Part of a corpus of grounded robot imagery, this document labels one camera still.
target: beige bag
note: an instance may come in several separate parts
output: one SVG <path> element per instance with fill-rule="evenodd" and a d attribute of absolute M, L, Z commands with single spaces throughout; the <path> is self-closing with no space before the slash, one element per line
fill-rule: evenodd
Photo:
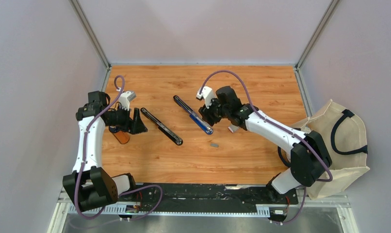
<path fill-rule="evenodd" d="M 291 127 L 306 131 L 306 126 L 321 134 L 332 160 L 333 181 L 315 182 L 307 188 L 311 199 L 340 193 L 370 170 L 366 165 L 366 130 L 360 117 L 330 100 L 312 117 Z M 327 173 L 324 172 L 320 179 L 327 179 Z"/>

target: white bracket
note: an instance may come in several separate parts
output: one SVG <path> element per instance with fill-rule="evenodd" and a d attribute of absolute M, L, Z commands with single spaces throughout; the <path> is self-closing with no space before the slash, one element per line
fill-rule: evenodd
<path fill-rule="evenodd" d="M 209 106 L 211 105 L 211 100 L 213 98 L 215 98 L 215 94 L 211 88 L 209 88 L 208 86 L 204 86 L 203 90 L 201 91 L 201 94 L 200 94 L 200 89 L 199 89 L 197 91 L 197 95 L 195 97 L 199 100 L 204 99 L 205 104 L 206 104 L 206 108 L 209 108 Z"/>
<path fill-rule="evenodd" d="M 126 91 L 123 94 L 121 94 L 120 98 L 118 99 L 118 102 L 121 104 L 121 108 L 124 110 L 130 109 L 130 102 L 135 99 L 136 94 L 133 91 Z"/>

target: wooden table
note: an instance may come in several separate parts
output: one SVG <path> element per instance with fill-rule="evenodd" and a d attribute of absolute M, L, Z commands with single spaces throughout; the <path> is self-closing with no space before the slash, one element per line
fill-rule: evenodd
<path fill-rule="evenodd" d="M 137 95 L 130 107 L 147 108 L 183 139 L 183 145 L 174 144 L 142 115 L 148 132 L 131 135 L 127 144 L 119 144 L 108 129 L 104 132 L 102 161 L 106 172 L 111 176 L 130 172 L 136 182 L 266 184 L 284 171 L 277 146 L 270 141 L 241 129 L 231 133 L 226 119 L 207 135 L 173 101 L 178 95 L 198 110 L 204 102 L 196 99 L 197 90 L 219 69 L 236 72 L 254 105 L 272 118 L 288 125 L 306 117 L 292 67 L 114 66 L 106 88 L 110 97 L 117 95 L 114 78 L 125 76 L 125 90 Z M 248 103 L 241 84 L 230 74 L 217 74 L 207 83 L 214 91 L 226 85 L 236 91 L 242 103 Z"/>

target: white wall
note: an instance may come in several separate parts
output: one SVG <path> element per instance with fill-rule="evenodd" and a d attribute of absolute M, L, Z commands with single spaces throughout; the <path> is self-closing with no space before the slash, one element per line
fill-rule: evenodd
<path fill-rule="evenodd" d="M 342 0 L 302 73 L 314 110 L 332 98 L 364 120 L 371 170 L 348 196 L 361 233 L 391 232 L 391 0 Z"/>
<path fill-rule="evenodd" d="M 104 76 L 68 1 L 0 1 L 0 232 L 46 232 Z"/>
<path fill-rule="evenodd" d="M 330 0 L 80 0 L 111 63 L 295 64 Z"/>

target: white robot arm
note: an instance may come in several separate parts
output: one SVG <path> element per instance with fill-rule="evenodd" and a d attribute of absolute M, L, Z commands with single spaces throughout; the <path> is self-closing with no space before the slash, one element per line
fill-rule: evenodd
<path fill-rule="evenodd" d="M 211 126 L 218 123 L 222 118 L 227 118 L 231 122 L 229 129 L 232 132 L 243 128 L 246 131 L 251 131 L 267 138 L 286 151 L 287 160 L 291 162 L 291 167 L 278 174 L 268 183 L 277 192 L 275 194 L 285 194 L 290 189 L 300 185 L 309 187 L 324 173 L 322 165 L 302 142 L 297 137 L 292 136 L 292 133 L 286 133 L 281 128 L 304 138 L 317 151 L 323 162 L 330 167 L 332 163 L 331 158 L 319 133 L 312 131 L 306 134 L 270 118 L 255 106 L 241 104 L 240 99 L 237 98 L 230 86 L 218 89 L 216 91 L 217 98 L 212 89 L 207 86 L 203 87 L 201 94 L 199 92 L 200 90 L 197 92 L 197 99 L 204 99 L 205 101 L 199 112 L 203 120 Z M 266 120 L 259 117 L 253 111 L 253 107 Z"/>
<path fill-rule="evenodd" d="M 93 122 L 87 135 L 86 144 L 84 144 L 84 133 L 87 126 L 109 105 L 110 97 L 104 92 L 90 92 L 88 93 L 89 102 L 79 108 L 76 113 L 80 129 L 78 154 L 72 169 L 73 172 L 63 177 L 63 187 L 74 203 L 77 176 L 80 172 L 82 173 L 78 188 L 78 206 L 82 212 L 116 203 L 121 193 L 128 191 L 135 185 L 134 179 L 129 173 L 111 178 L 103 170 L 101 163 L 102 139 L 106 126 L 109 126 L 112 133 L 120 131 L 130 134 L 147 132 L 147 128 L 141 121 L 138 108 L 134 109 L 133 119 L 130 118 L 130 101 L 134 98 L 133 91 L 121 94 L 116 108 L 109 109 Z M 85 161 L 82 159 L 83 149 L 86 150 Z M 86 186 L 85 182 L 88 179 L 93 184 Z"/>

